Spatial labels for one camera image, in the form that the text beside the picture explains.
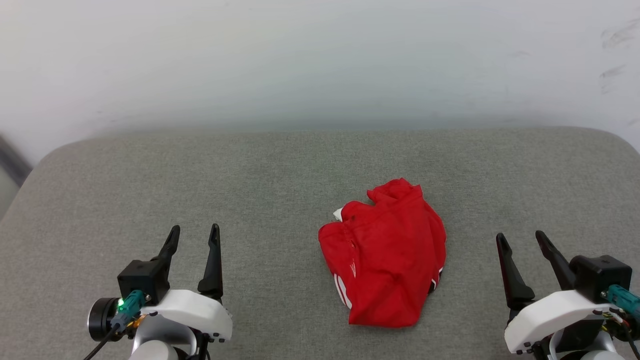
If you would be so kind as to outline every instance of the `red cloth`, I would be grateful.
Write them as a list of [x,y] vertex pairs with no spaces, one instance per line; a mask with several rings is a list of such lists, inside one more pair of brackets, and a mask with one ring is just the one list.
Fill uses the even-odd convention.
[[442,220],[422,188],[395,179],[368,190],[375,206],[352,201],[342,222],[320,228],[318,239],[349,323],[414,325],[446,257]]

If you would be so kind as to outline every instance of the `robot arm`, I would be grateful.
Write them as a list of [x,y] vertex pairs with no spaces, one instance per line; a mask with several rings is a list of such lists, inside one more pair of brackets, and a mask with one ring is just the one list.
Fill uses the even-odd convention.
[[612,337],[628,341],[640,337],[640,299],[628,289],[631,268],[610,256],[576,256],[571,263],[542,231],[536,239],[554,269],[562,291],[534,300],[522,280],[512,250],[502,233],[496,236],[509,321],[504,339],[510,352],[532,354],[538,360],[622,359]]
[[94,303],[87,327],[91,337],[100,341],[97,350],[107,341],[127,336],[134,340],[129,360],[204,360],[209,357],[209,343],[231,339],[232,316],[221,301],[220,229],[217,224],[211,228],[200,293],[170,289],[168,273],[179,235],[176,225],[158,256],[150,261],[134,260],[118,275],[122,298]]

